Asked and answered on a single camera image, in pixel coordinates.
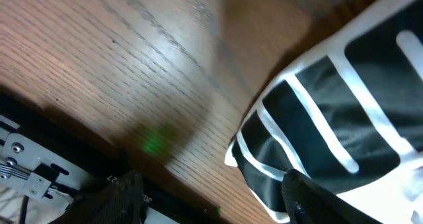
wooden table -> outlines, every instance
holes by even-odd
[[[185,200],[177,182],[231,223],[272,223],[227,144],[269,74],[373,1],[1,0],[0,81]]]

black wire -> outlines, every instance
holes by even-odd
[[[24,196],[22,204],[20,205],[19,224],[25,224],[26,210],[28,209],[29,197]]]

screw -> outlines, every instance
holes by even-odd
[[[21,145],[20,143],[14,142],[14,143],[12,144],[12,150],[13,150],[16,154],[18,154],[18,153],[21,153],[22,151],[24,151],[24,146],[23,146],[23,145]]]
[[[16,162],[16,160],[14,158],[11,158],[11,157],[6,158],[6,165],[14,166],[14,165],[17,165],[17,164],[18,163]]]

black and white striped fabric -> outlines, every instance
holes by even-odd
[[[379,0],[277,75],[230,144],[278,223],[294,168],[382,223],[423,214],[423,0]]]

wooden surface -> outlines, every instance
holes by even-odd
[[[112,144],[164,137],[152,160],[223,218],[271,223],[227,144],[270,73],[373,1],[1,0],[0,81]]]

